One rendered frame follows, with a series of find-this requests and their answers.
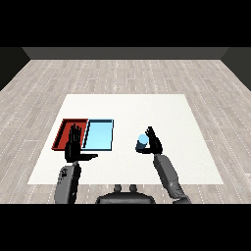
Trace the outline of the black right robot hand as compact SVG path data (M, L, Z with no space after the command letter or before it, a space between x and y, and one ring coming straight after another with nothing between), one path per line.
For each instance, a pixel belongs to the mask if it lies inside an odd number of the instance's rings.
M137 140L135 150L142 154L162 154L162 143L151 126L146 129L145 135L148 137L148 142L142 143L140 140Z

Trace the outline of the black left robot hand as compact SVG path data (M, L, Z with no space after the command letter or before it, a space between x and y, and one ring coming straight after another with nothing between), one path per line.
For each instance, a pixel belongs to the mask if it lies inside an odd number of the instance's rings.
M90 161L92 158L97 158L97 154L81 154L80 153L80 136L81 128L73 124L69 132L69 140L65 146L65 159L68 163L76 161Z

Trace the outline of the small blue can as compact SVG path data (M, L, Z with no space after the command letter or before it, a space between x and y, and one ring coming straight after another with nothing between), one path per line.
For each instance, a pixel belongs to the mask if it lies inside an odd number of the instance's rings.
M148 142L149 142L149 137L146 134L140 134L136 142L135 150L136 151L144 150Z

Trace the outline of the red shallow open box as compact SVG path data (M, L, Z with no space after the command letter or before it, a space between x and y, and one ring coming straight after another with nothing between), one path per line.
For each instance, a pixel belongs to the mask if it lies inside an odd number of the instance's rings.
M52 150L65 150L65 146L69 141L71 126L77 126L81 129L80 141L83 141L87 123L88 119L63 119L55 137L54 143L52 145Z

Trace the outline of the light blue shallow open box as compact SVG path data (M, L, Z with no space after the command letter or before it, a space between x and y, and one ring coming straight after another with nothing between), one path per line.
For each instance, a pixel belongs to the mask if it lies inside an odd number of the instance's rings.
M114 121L90 119L82 140L82 151L111 151Z

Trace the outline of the dark grey robot body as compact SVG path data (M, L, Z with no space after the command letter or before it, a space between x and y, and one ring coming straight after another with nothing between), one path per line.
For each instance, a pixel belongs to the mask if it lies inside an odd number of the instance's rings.
M129 186L129 192L122 192L122 186L116 184L114 191L99 196L96 204L155 204L152 196L139 193L135 184Z

